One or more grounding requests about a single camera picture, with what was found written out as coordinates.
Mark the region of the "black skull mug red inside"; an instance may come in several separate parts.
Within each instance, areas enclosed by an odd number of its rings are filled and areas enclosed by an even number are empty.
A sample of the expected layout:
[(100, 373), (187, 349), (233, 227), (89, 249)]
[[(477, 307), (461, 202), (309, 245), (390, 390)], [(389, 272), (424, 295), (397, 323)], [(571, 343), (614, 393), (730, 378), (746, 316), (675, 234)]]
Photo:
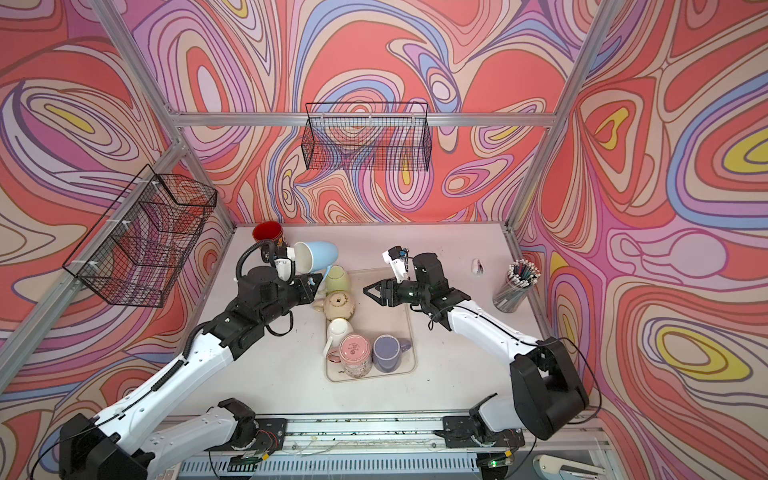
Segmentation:
[(252, 229), (252, 237), (259, 245), (262, 261), (270, 263), (287, 257), (288, 244), (284, 238), (282, 225), (277, 221), (266, 221)]

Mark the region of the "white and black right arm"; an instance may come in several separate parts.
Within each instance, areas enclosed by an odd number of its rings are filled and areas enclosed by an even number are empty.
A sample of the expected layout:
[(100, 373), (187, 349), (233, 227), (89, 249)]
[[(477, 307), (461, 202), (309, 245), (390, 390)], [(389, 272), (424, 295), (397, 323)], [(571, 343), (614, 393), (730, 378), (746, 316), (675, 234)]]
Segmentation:
[(449, 285), (432, 252), (410, 257), (407, 249), (395, 246), (382, 258), (393, 276), (364, 287), (367, 297), (385, 307), (407, 305), (508, 366), (511, 393), (491, 394), (469, 411), (479, 442), (509, 429), (548, 440), (587, 409), (587, 391), (561, 340), (539, 340), (484, 311)]

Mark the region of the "light blue mug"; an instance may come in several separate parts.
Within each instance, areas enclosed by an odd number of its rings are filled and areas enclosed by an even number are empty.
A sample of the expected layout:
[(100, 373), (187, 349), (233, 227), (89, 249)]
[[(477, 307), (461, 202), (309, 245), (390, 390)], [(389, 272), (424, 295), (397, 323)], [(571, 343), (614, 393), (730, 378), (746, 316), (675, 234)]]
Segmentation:
[(339, 256), (337, 246), (327, 241), (296, 242), (288, 251), (298, 275), (321, 275), (321, 280), (317, 282), (320, 288), (324, 287), (325, 279)]

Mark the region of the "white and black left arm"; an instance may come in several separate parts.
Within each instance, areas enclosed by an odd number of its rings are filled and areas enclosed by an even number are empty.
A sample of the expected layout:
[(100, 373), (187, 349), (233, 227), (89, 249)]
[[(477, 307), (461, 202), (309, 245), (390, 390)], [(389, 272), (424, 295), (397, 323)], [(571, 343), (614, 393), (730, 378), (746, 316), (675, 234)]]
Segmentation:
[(59, 435), (59, 477), (151, 479), (214, 447), (253, 449), (260, 434), (256, 415), (234, 398), (174, 427), (159, 425), (209, 378), (272, 334), (273, 321), (314, 301), (326, 268), (304, 260), (297, 246), (285, 252), (278, 258), (271, 240), (249, 247), (235, 267), (235, 297), (193, 328), (171, 363), (93, 417), (68, 420)]

